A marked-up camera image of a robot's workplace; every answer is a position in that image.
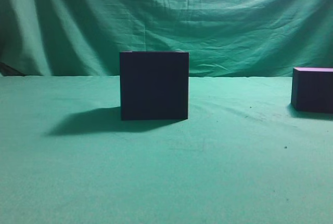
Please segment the cube top face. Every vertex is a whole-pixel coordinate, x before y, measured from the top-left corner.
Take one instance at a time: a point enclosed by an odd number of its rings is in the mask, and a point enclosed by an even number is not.
[[[301,72],[333,72],[333,68],[295,67],[294,69]]]
[[[189,53],[120,53],[122,120],[188,118]]]
[[[291,104],[299,111],[333,113],[333,69],[294,68]]]

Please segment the green backdrop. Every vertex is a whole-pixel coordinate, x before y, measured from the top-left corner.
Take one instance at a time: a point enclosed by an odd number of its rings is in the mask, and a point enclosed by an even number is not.
[[[0,0],[0,62],[118,75],[124,50],[190,52],[191,76],[333,66],[333,0]]]

